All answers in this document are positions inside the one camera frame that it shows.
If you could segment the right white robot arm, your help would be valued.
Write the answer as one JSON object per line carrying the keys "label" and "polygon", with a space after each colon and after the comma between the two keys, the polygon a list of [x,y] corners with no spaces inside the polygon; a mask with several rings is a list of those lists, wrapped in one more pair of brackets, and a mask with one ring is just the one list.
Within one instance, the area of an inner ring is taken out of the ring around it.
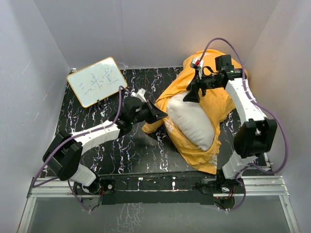
{"label": "right white robot arm", "polygon": [[231,97],[239,114],[241,127],[234,138],[234,152],[217,175],[217,188],[229,192],[234,187],[234,179],[241,177],[246,169],[260,155],[268,152],[275,137],[277,122],[268,119],[265,113],[249,99],[245,72],[234,68],[230,55],[215,58],[216,71],[210,67],[209,75],[204,74],[204,62],[199,58],[191,61],[195,75],[187,86],[186,102],[199,103],[209,89],[223,88]]}

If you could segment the orange and blue pillowcase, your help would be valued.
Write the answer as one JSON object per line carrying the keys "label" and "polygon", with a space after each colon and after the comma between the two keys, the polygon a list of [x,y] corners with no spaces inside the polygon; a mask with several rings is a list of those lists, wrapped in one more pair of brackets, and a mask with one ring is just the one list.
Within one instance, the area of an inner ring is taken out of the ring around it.
{"label": "orange and blue pillowcase", "polygon": [[[158,109],[167,113],[168,100],[177,94],[187,91],[186,88],[195,74],[195,70],[190,67],[191,61],[193,58],[201,57],[202,55],[204,56],[204,64],[211,67],[212,70],[215,70],[215,58],[221,56],[222,52],[208,49],[206,52],[198,51],[194,55],[188,57],[183,62],[183,70],[156,100],[155,106]],[[198,171],[216,174],[217,155],[219,154],[221,146],[221,142],[218,139],[220,135],[220,123],[227,118],[227,115],[233,109],[235,109],[235,105],[231,97],[223,88],[207,90],[206,95],[200,98],[198,104],[200,104],[210,119],[215,132],[213,143],[207,151],[198,149],[192,142],[190,142],[174,125],[169,116],[153,124],[145,123],[142,130],[145,133],[153,133],[158,127],[165,125],[173,144],[190,166]]]}

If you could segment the white pillow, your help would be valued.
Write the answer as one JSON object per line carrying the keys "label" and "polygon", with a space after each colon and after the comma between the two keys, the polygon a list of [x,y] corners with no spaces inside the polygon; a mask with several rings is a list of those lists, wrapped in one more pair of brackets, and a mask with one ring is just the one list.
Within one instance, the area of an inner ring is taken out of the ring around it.
{"label": "white pillow", "polygon": [[186,91],[171,97],[167,103],[167,114],[190,142],[207,151],[214,140],[214,128],[200,104],[183,101],[187,94]]}

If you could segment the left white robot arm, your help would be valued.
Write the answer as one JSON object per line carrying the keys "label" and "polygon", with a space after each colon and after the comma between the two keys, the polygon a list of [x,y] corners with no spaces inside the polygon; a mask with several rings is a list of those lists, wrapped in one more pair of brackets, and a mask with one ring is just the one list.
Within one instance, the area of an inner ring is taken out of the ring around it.
{"label": "left white robot arm", "polygon": [[133,125],[145,121],[155,123],[167,117],[149,100],[129,97],[120,109],[104,123],[77,133],[60,131],[43,156],[43,162],[61,181],[79,183],[88,193],[97,193],[100,178],[80,163],[81,156],[90,149],[116,140],[129,132]]}

